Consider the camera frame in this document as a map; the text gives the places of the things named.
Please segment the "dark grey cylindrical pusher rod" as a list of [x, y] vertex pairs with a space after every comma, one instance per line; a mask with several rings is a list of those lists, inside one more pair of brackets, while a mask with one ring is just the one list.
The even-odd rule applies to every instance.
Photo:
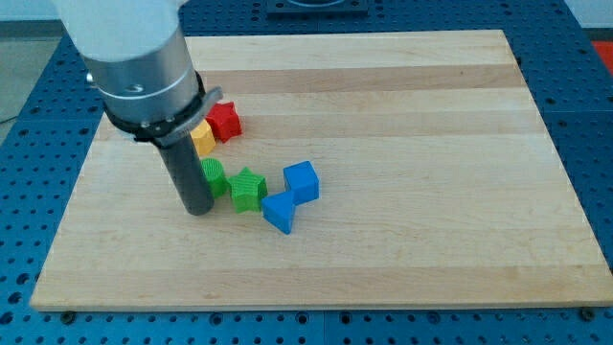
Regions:
[[192, 138], [187, 136], [169, 145], [156, 144], [156, 148], [186, 211], [193, 216], [211, 211], [215, 199]]

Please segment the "black mounting flange ring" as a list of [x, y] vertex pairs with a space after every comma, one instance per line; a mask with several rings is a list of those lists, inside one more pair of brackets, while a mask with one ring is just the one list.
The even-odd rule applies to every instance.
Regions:
[[134, 98], [118, 97], [119, 105], [105, 102], [108, 120], [117, 129], [130, 135], [135, 142], [151, 142], [156, 147], [169, 147], [189, 136], [223, 98], [220, 87], [208, 91], [197, 72], [190, 75], [197, 87], [190, 100], [182, 107], [176, 89], [184, 88], [184, 80], [174, 86], [149, 95]]

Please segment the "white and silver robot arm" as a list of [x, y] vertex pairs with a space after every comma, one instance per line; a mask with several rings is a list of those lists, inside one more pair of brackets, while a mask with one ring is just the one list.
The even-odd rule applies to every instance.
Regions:
[[155, 146], [191, 215], [215, 205], [191, 132], [223, 97], [195, 71], [178, 0], [54, 0], [108, 120]]

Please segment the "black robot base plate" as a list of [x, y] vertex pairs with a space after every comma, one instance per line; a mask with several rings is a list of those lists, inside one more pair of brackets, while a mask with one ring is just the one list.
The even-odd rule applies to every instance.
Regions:
[[271, 14], [366, 13], [369, 0], [265, 0]]

